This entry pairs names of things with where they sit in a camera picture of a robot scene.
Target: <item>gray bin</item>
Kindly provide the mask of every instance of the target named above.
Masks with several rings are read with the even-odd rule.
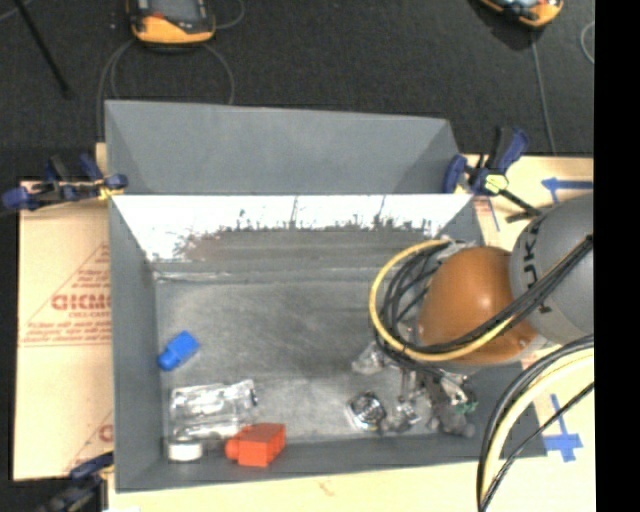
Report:
[[[344,415],[357,392],[373,388],[393,398],[399,390],[393,370],[365,377],[350,364],[372,340],[370,284],[393,254],[425,238],[420,223],[360,219],[336,222],[335,229],[293,223],[220,230],[212,219],[222,236],[194,237],[185,225],[189,240],[174,235],[190,243],[191,253],[175,258],[159,256],[141,234],[166,231],[154,211],[164,208],[174,219],[170,205],[191,197],[212,204],[244,198],[255,206],[264,198],[356,204],[379,196],[382,205],[384,198],[414,196],[429,212],[431,202],[442,201],[444,171],[457,153],[446,121],[137,101],[108,101],[106,121],[110,172],[130,179],[125,196],[110,205],[118,491],[475,459],[480,435],[417,428],[378,438],[349,429]],[[136,207],[154,201],[156,210]],[[431,234],[482,244],[465,201]],[[415,208],[401,213],[421,215]],[[201,342],[200,352],[161,372],[159,351],[184,329]],[[480,405],[473,421],[480,427],[517,373],[505,367],[474,377]],[[260,420],[287,424],[283,453],[266,469],[240,467],[215,450],[196,463],[168,462],[162,440],[170,389],[244,378],[256,383]],[[528,418],[536,424],[534,414]],[[541,451],[534,445],[530,453]]]

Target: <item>blue clamp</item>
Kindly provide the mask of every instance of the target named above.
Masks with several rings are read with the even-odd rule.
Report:
[[[47,503],[38,506],[35,512],[78,512],[83,510],[83,507],[91,500],[100,496],[99,489],[103,489],[104,492],[105,480],[99,472],[112,466],[113,463],[113,452],[107,452],[72,469],[69,478],[73,484],[53,496]]]
[[[474,195],[495,196],[502,193],[509,184],[507,170],[528,146],[529,138],[519,128],[512,128],[510,133],[500,128],[493,152],[487,159],[481,157],[475,167],[469,166],[467,159],[460,154],[452,158],[445,171],[442,191],[450,194],[458,184],[463,184]]]
[[[200,348],[200,343],[187,331],[173,338],[158,356],[158,366],[168,372],[181,366]]]
[[[109,193],[124,190],[129,184],[123,174],[105,177],[97,163],[86,153],[80,155],[82,180],[65,167],[57,155],[49,158],[45,166],[44,179],[31,189],[17,187],[2,194],[2,204],[8,210],[34,211],[45,206],[82,199],[104,197]]]

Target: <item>blue cross mark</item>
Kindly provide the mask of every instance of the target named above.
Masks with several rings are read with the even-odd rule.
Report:
[[[553,408],[558,411],[560,404],[558,403],[558,397],[555,394],[551,395],[551,403]],[[569,434],[567,432],[567,425],[564,422],[564,417],[558,418],[558,424],[560,425],[561,433],[552,436],[542,436],[544,446],[547,451],[558,450],[562,455],[563,462],[572,462],[576,460],[573,450],[576,448],[582,448],[582,441],[578,434]]]
[[[593,182],[581,180],[559,180],[558,178],[553,177],[542,180],[542,186],[551,193],[551,199],[554,204],[557,204],[559,202],[557,194],[558,190],[592,190]]]

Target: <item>cardboard sheet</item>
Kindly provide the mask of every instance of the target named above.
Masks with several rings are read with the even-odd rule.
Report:
[[[16,480],[65,476],[113,445],[106,202],[20,218]]]

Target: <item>orange device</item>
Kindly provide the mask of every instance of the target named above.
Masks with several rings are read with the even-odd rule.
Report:
[[[480,0],[494,11],[532,28],[541,28],[562,9],[563,0]]]
[[[241,466],[266,468],[285,446],[285,426],[281,423],[258,423],[244,427],[224,447],[228,459]]]
[[[215,17],[208,0],[126,0],[133,34],[153,47],[184,48],[211,39]]]

